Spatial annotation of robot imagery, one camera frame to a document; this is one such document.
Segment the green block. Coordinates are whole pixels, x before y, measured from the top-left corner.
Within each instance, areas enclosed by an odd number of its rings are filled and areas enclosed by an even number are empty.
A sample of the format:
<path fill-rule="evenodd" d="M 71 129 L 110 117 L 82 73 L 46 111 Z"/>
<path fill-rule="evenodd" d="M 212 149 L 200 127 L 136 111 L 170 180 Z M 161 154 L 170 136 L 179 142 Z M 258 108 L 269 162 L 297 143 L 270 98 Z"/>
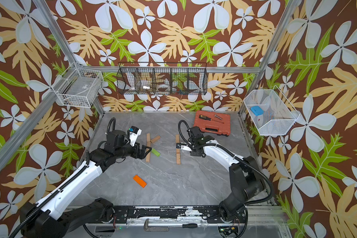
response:
<path fill-rule="evenodd" d="M 157 151 L 156 149 L 154 149 L 154 148 L 151 150 L 151 153 L 154 154 L 154 155 L 157 156 L 157 157 L 160 157 L 160 155 L 161 155 L 160 152 L 158 152 L 158 151 Z"/>

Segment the wooden block diagonal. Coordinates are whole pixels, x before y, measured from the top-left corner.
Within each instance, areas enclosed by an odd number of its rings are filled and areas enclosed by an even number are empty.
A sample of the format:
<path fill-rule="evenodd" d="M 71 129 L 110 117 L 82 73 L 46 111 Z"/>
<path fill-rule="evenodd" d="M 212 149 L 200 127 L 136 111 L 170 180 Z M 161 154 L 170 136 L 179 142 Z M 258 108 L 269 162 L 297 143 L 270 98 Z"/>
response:
<path fill-rule="evenodd" d="M 158 135 L 150 140 L 151 143 L 156 143 L 161 137 Z"/>

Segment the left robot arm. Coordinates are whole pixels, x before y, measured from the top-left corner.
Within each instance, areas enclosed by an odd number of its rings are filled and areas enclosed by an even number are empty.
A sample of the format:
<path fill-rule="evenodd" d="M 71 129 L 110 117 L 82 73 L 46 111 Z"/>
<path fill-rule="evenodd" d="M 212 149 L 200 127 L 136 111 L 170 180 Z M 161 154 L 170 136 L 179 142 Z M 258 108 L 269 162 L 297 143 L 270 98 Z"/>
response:
<path fill-rule="evenodd" d="M 93 180 L 119 159 L 145 159 L 152 148 L 140 145 L 137 138 L 142 130 L 132 126 L 127 131 L 115 129 L 116 118 L 107 126 L 106 140 L 97 149 L 87 152 L 85 160 L 61 185 L 35 204 L 21 209 L 20 223 L 10 234 L 26 238 L 62 238 L 67 233 L 92 221 L 110 222 L 114 218 L 113 204 L 98 198 L 89 205 L 67 212 L 66 208 Z"/>

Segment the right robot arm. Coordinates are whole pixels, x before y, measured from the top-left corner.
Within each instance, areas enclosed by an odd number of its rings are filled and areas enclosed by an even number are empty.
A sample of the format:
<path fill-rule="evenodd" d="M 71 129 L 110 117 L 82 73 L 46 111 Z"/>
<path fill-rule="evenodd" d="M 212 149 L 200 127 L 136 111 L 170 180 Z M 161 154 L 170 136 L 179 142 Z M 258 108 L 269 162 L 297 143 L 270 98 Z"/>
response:
<path fill-rule="evenodd" d="M 231 193 L 220 202 L 218 214 L 209 219 L 230 222 L 247 217 L 247 206 L 273 198 L 273 183 L 261 172 L 252 156 L 243 157 L 232 152 L 212 136 L 204 136 L 199 127 L 190 128 L 184 120 L 178 122 L 178 134 L 183 143 L 178 142 L 176 149 L 189 151 L 191 156 L 211 157 L 229 172 Z"/>

